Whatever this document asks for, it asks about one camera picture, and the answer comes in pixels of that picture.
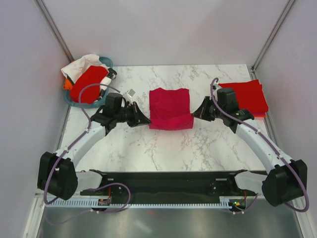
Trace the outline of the magenta t shirt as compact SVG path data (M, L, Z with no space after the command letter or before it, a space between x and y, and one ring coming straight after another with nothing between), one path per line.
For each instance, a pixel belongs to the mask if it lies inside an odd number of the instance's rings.
M158 88L149 92L150 129L185 130L192 129L194 118L190 112L189 90L165 90Z

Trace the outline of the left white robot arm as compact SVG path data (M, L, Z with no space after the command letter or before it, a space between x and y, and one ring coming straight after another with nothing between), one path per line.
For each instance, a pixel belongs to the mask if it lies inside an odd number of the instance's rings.
M151 121L136 102L129 103L119 93L109 93L106 101L89 117L87 128L70 145L54 153L45 152L40 158L38 189L44 194L68 200L74 193L93 190L98 195L107 193L109 184L104 173L97 170L77 172L76 166L87 152L106 137L118 123L129 127L149 125Z

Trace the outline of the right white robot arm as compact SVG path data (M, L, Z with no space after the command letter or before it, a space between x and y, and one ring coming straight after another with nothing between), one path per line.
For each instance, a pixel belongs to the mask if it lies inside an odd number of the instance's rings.
M292 159L261 132L254 116L239 108L232 88L221 88L216 95L204 97L192 115L206 121L221 119L245 141L266 170L266 175L247 170L230 173L226 186L230 194L248 190L263 195L271 206L284 204L297 212L308 210L307 165L303 160Z

